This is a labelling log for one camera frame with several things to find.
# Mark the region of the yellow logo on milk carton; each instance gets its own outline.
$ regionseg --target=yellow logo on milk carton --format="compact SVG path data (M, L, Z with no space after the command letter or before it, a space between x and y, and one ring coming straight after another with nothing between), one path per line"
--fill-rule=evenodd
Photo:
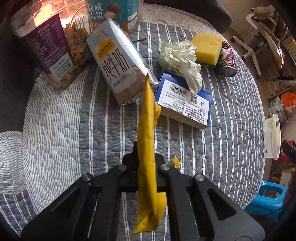
M99 60L102 60L114 48L114 46L115 44L112 39L102 41L96 51Z

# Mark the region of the orange box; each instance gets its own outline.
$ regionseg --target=orange box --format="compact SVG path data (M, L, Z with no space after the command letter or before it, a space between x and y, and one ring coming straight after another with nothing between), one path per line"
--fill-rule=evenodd
M296 92L288 92L281 95L281 101L286 111L292 112L296 108Z

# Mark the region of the quilted bedspread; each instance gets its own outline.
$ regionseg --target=quilted bedspread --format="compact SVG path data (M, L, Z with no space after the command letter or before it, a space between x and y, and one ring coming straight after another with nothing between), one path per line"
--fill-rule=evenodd
M148 16L153 9L153 5L146 6ZM219 34L205 20L193 15L187 18L198 25L171 26L165 20L160 24L157 19L145 22L143 18L130 35L142 39L135 46L157 79L162 74L160 41L191 40L196 32ZM212 95L209 127L199 130L160 116L155 152L166 162L177 156L182 173L204 174L245 207L257 194L263 175L264 114L253 77L235 51L234 58L238 70L231 78L202 65L203 88ZM118 106L96 63L64 90L55 89L42 77L37 79L24 132L0 135L0 210L18 234L82 174L105 173L132 152L141 102L139 98ZM9 154L12 147L17 150L15 155ZM170 240L167 209L155 232L129 236L136 224L136 200L137 193L122 194L118 240Z

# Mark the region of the crumpled white tissue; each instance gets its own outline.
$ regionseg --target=crumpled white tissue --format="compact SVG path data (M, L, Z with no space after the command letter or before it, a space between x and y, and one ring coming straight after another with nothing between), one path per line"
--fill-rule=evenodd
M196 61L196 47L188 40L159 44L159 64L163 69L185 78L190 91L196 94L202 87L201 65Z

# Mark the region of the purple label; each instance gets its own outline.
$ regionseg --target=purple label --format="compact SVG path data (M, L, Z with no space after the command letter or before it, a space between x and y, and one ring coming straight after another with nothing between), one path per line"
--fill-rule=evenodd
M25 41L28 51L41 68L40 70L46 74L52 73L50 67L57 64L57 61L66 53L71 56L59 14L52 16L21 40Z

